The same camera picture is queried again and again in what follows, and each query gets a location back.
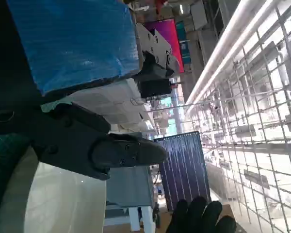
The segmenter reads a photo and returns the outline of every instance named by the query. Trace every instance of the fluorescent light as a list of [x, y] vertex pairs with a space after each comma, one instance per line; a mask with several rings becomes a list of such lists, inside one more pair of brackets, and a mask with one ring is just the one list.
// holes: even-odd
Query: fluorescent light
[[181, 11], [181, 14], [183, 14], [183, 7], [181, 4], [180, 4], [180, 11]]
[[[233, 56], [235, 55], [235, 53], [241, 48], [242, 44], [244, 44], [245, 40], [247, 39], [247, 37], [254, 32], [254, 30], [260, 25], [260, 18], [262, 18], [262, 16], [265, 15], [265, 13], [270, 12], [270, 10], [272, 9], [272, 7], [275, 5], [277, 1], [273, 1], [273, 0], [267, 0], [263, 6], [260, 8], [260, 10], [258, 11], [258, 13], [255, 15], [255, 17], [251, 20], [251, 22], [248, 24], [248, 26], [246, 27], [246, 29], [243, 31], [243, 33], [238, 37], [237, 41], [233, 44], [232, 48], [229, 50], [229, 52], [227, 53], [227, 55], [224, 57], [223, 61], [220, 63], [219, 67], [215, 70], [215, 72], [212, 74], [211, 78], [208, 80], [207, 84], [204, 86], [204, 88], [199, 92], [199, 95], [196, 97], [196, 99], [193, 101], [193, 103], [197, 103], [202, 96], [205, 94], [206, 90], [210, 87], [210, 85], [212, 84], [212, 82], [214, 81], [214, 79], [217, 77], [217, 75], [224, 69], [224, 67], [226, 66], [226, 64], [228, 62], [231, 61], [231, 59], [233, 58]], [[238, 19], [240, 14], [241, 14], [242, 10], [236, 11], [234, 13], [234, 16], [232, 19]], [[224, 46], [224, 40], [227, 39], [227, 37], [233, 35], [235, 36], [235, 32], [232, 30], [232, 27], [230, 24], [234, 24], [236, 23], [236, 20], [234, 20], [233, 22], [230, 22], [229, 25], [227, 26], [226, 30], [224, 31], [219, 43], [217, 47], [222, 47]], [[195, 94], [199, 88], [199, 86], [201, 85], [203, 79], [205, 79], [205, 77], [207, 76], [208, 72], [210, 72], [210, 66], [212, 65], [212, 63], [214, 63], [214, 60], [216, 59], [216, 56], [219, 56], [219, 52], [221, 51], [221, 48], [215, 48], [213, 54], [211, 55], [209, 61], [206, 64], [205, 69], [203, 70], [198, 82], [196, 83], [194, 89], [193, 89], [193, 94]], [[192, 101], [192, 93], [190, 95], [190, 98], [188, 99], [187, 103], [188, 104], [190, 101]], [[186, 114], [189, 114], [190, 111], [193, 109], [194, 105], [192, 105]]]

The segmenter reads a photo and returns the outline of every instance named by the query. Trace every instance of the screw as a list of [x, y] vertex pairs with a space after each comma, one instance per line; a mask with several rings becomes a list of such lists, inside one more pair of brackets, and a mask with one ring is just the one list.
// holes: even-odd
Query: screw
[[47, 152], [49, 154], [56, 154], [58, 152], [58, 147], [56, 145], [49, 146]]
[[72, 126], [72, 119], [69, 118], [69, 117], [65, 117], [64, 118], [64, 126], [67, 127], [67, 128]]

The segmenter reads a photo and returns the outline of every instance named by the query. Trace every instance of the solar panel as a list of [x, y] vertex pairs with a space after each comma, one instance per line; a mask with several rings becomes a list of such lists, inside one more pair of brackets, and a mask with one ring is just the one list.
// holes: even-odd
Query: solar panel
[[208, 202], [210, 189], [199, 132], [155, 139], [169, 153], [160, 164], [166, 204], [173, 211], [181, 199], [191, 202], [202, 196]]

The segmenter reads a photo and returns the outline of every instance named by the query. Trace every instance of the black glove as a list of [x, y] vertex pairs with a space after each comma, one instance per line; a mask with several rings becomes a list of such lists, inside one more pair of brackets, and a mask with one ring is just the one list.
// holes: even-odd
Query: black glove
[[195, 198], [190, 206], [186, 200], [180, 200], [173, 212], [166, 233], [234, 233], [236, 222], [232, 217], [224, 216], [217, 223], [222, 211], [219, 201], [211, 202], [207, 207], [203, 197]]

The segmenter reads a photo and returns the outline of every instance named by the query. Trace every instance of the blue plastic cover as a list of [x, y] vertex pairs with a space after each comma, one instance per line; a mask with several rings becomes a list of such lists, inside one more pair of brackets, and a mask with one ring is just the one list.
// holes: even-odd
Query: blue plastic cover
[[117, 0], [8, 0], [43, 95], [139, 69], [129, 8]]

